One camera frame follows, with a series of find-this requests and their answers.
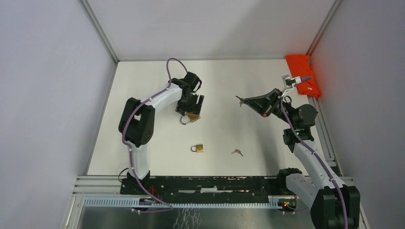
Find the aluminium corner frame post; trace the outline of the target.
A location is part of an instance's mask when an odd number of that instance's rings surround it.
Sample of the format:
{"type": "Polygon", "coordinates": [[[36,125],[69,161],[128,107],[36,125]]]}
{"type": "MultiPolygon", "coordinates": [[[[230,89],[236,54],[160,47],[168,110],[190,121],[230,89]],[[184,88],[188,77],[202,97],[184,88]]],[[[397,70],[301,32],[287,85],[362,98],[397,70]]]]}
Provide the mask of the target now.
{"type": "Polygon", "coordinates": [[[339,7],[343,3],[343,0],[334,0],[332,6],[330,7],[328,13],[326,14],[321,26],[319,27],[313,41],[311,42],[306,55],[312,56],[316,51],[318,44],[320,43],[321,39],[323,38],[329,24],[331,23],[334,15],[337,13],[339,7]]]}

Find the large brass padlock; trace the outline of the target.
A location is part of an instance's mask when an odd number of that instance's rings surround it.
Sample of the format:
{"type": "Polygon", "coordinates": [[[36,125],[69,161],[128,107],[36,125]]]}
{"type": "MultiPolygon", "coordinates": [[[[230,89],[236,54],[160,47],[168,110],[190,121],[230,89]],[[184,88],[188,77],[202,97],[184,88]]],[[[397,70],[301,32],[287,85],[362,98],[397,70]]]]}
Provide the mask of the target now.
{"type": "Polygon", "coordinates": [[[188,124],[196,122],[200,118],[201,118],[201,116],[199,114],[186,113],[186,115],[184,115],[180,118],[180,123],[182,125],[188,125],[188,124]]]}

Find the silver key bunch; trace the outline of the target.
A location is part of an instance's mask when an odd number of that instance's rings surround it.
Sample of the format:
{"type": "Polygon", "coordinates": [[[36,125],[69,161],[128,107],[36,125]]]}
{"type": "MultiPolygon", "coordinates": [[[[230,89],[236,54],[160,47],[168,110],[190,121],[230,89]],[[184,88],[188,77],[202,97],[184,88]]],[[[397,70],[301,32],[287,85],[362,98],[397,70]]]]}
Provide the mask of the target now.
{"type": "Polygon", "coordinates": [[[239,106],[241,107],[242,105],[245,104],[245,99],[239,96],[236,96],[237,99],[239,99],[239,106]]]}

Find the aluminium front frame rail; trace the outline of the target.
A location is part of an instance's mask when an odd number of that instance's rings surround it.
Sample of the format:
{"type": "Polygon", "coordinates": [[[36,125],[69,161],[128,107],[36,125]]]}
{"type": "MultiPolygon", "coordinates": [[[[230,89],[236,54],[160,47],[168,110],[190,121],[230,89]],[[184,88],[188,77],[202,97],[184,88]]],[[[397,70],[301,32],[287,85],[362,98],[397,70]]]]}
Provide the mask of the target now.
{"type": "Polygon", "coordinates": [[[316,189],[292,170],[270,177],[78,177],[65,229],[351,229],[367,227],[351,178],[316,189]]]}

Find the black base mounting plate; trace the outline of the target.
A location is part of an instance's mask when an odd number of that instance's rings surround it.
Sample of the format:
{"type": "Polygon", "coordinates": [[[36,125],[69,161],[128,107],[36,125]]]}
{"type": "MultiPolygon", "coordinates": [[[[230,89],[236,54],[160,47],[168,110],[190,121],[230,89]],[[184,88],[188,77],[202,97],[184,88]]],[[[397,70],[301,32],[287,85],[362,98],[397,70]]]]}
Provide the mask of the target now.
{"type": "Polygon", "coordinates": [[[118,179],[121,195],[140,195],[148,202],[175,204],[262,204],[280,197],[279,206],[296,207],[298,197],[277,176],[250,177],[145,177],[130,174],[118,179]]]}

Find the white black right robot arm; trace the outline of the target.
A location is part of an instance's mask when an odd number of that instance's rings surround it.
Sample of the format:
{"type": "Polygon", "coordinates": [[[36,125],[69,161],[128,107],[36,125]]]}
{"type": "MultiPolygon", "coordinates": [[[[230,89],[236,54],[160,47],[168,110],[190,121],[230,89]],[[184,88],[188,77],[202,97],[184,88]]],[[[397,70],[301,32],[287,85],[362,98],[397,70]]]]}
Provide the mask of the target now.
{"type": "Polygon", "coordinates": [[[357,229],[360,223],[360,192],[348,186],[319,154],[311,133],[317,110],[310,104],[297,108],[285,100],[278,89],[250,98],[241,98],[262,117],[275,115],[289,125],[283,131],[284,144],[304,166],[310,181],[300,173],[290,173],[276,181],[282,195],[296,194],[310,210],[312,223],[317,229],[357,229]]]}

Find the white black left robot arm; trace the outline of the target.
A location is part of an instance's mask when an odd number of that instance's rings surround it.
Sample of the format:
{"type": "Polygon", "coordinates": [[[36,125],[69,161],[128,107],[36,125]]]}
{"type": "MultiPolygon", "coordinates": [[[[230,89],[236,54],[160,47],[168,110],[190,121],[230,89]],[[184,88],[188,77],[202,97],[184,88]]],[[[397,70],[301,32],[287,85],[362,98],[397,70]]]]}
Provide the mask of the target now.
{"type": "Polygon", "coordinates": [[[132,188],[138,194],[149,191],[150,181],[145,177],[150,173],[148,142],[154,134],[156,114],[171,104],[175,111],[184,116],[200,118],[204,96],[197,94],[201,79],[192,72],[184,78],[173,78],[163,89],[143,99],[133,97],[126,101],[118,130],[122,142],[129,150],[130,174],[135,177],[132,188]]]}

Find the small brass padlock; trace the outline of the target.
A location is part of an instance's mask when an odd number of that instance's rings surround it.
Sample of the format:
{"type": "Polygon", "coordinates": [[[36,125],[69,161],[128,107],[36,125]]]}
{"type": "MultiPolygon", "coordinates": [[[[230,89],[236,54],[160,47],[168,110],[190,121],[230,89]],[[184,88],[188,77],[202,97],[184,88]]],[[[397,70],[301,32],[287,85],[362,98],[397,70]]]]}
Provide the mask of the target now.
{"type": "Polygon", "coordinates": [[[190,150],[192,152],[196,152],[196,153],[204,152],[204,145],[198,144],[198,145],[191,146],[190,150]]]}

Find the small keys on table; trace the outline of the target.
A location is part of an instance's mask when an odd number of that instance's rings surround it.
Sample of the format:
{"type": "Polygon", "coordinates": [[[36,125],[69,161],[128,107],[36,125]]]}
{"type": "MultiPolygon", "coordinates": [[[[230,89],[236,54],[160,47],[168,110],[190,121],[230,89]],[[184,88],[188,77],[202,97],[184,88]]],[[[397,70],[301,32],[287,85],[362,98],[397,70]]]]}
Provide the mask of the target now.
{"type": "Polygon", "coordinates": [[[239,155],[241,155],[241,156],[244,156],[244,155],[242,154],[241,150],[239,150],[239,149],[235,149],[233,152],[231,152],[231,154],[239,154],[239,155]]]}

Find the left aluminium corner post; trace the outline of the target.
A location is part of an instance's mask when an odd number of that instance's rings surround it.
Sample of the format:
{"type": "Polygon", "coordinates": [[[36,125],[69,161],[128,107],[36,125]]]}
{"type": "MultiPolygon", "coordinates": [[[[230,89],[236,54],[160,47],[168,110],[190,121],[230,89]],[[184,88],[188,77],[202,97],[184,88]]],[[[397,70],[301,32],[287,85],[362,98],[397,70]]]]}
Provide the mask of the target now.
{"type": "Polygon", "coordinates": [[[109,39],[107,37],[107,34],[105,33],[104,29],[102,28],[102,25],[101,25],[99,19],[97,18],[90,2],[88,0],[79,0],[78,2],[82,5],[87,17],[89,18],[92,26],[94,27],[97,35],[99,36],[101,43],[103,44],[105,50],[107,51],[110,59],[113,61],[113,63],[115,65],[117,65],[119,62],[119,58],[117,57],[117,54],[114,51],[114,48],[111,45],[111,42],[109,41],[109,39]]]}

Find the orange folded cloth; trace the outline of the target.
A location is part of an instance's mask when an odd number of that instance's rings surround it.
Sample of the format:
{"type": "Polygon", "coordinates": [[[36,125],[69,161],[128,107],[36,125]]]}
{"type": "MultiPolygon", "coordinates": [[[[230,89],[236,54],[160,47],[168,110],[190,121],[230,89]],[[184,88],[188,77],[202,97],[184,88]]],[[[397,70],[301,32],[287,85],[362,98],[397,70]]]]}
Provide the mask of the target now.
{"type": "Polygon", "coordinates": [[[298,94],[311,96],[317,99],[321,97],[321,91],[318,88],[316,81],[315,81],[315,74],[313,71],[312,66],[310,65],[311,56],[304,55],[304,54],[293,54],[287,55],[286,61],[290,70],[290,73],[293,77],[301,77],[303,81],[304,77],[311,77],[306,82],[303,82],[297,86],[298,94]]]}

